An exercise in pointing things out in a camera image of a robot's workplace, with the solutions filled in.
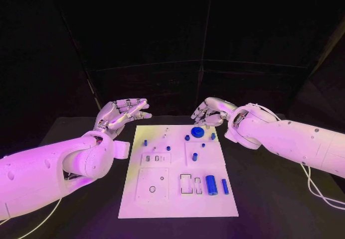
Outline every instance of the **small blue piece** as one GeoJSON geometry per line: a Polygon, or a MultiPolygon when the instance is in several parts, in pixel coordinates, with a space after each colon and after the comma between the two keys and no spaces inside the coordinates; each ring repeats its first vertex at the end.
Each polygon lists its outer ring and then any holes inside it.
{"type": "Polygon", "coordinates": [[[218,194],[213,175],[206,176],[206,191],[211,196],[218,194]]]}
{"type": "Polygon", "coordinates": [[[192,154],[192,160],[196,161],[196,159],[198,159],[198,154],[193,153],[193,154],[192,154]]]}
{"type": "Polygon", "coordinates": [[[200,138],[205,134],[205,131],[200,127],[193,127],[190,133],[195,138],[200,138]]]}
{"type": "Polygon", "coordinates": [[[226,180],[222,179],[221,180],[221,183],[222,183],[222,188],[224,188],[224,193],[228,194],[228,185],[226,185],[226,180]]]}

